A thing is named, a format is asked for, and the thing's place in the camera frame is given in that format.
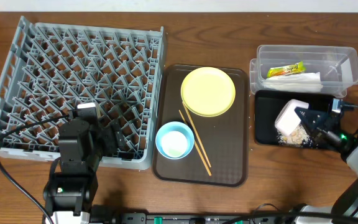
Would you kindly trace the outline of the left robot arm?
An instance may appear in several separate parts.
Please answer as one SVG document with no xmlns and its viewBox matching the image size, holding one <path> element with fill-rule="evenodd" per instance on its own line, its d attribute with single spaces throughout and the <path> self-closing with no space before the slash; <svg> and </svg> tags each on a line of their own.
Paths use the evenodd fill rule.
<svg viewBox="0 0 358 224">
<path fill-rule="evenodd" d="M 125 143 L 119 123 L 102 127 L 95 119 L 75 118 L 59 128 L 60 157 L 53 161 L 44 188 L 45 223 L 89 223 L 104 155 Z"/>
</svg>

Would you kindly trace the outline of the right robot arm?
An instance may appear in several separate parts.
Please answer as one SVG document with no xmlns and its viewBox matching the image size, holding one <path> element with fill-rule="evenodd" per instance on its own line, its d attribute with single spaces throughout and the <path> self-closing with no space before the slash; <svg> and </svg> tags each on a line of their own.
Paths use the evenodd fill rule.
<svg viewBox="0 0 358 224">
<path fill-rule="evenodd" d="M 357 174 L 356 180 L 346 189 L 331 207 L 305 205 L 294 218 L 295 223 L 358 223 L 358 129 L 354 134 L 341 130 L 338 122 L 340 112 L 296 108 L 301 124 L 314 140 L 326 143 L 335 149 L 342 160 Z"/>
</svg>

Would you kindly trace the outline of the white pink small bowl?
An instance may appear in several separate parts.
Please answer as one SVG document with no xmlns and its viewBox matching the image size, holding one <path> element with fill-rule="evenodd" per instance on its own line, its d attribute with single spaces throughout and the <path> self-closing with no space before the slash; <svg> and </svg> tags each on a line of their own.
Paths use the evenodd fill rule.
<svg viewBox="0 0 358 224">
<path fill-rule="evenodd" d="M 309 104 L 304 101 L 292 99 L 283 107 L 275 120 L 276 129 L 284 136 L 291 135 L 301 122 L 295 113 L 295 108 L 297 107 L 308 109 Z"/>
</svg>

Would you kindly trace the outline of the white paper cup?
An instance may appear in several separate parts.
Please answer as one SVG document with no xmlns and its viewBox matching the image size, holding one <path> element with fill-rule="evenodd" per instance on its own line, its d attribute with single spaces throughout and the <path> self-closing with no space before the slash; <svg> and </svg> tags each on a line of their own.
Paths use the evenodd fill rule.
<svg viewBox="0 0 358 224">
<path fill-rule="evenodd" d="M 162 151 L 172 158 L 181 157 L 187 150 L 188 141 L 179 131 L 170 131 L 161 140 Z"/>
</svg>

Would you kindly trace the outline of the green orange snack wrapper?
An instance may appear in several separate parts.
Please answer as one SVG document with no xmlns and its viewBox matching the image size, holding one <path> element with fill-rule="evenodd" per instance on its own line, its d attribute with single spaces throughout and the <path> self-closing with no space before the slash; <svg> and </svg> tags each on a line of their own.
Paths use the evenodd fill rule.
<svg viewBox="0 0 358 224">
<path fill-rule="evenodd" d="M 267 78 L 283 76 L 283 75 L 293 75 L 297 73 L 303 73 L 305 71 L 306 71 L 306 67 L 303 64 L 303 61 L 300 61 L 293 65 L 271 68 L 267 73 Z"/>
</svg>

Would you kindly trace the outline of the rice food scraps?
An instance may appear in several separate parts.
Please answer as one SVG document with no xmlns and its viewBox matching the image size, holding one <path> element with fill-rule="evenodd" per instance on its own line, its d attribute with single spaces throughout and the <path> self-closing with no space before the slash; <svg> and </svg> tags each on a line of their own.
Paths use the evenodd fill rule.
<svg viewBox="0 0 358 224">
<path fill-rule="evenodd" d="M 289 136 L 285 136 L 281 132 L 278 132 L 277 139 L 280 145 L 285 146 L 306 147 L 313 143 L 309 134 L 306 132 L 306 129 L 300 124 Z"/>
</svg>

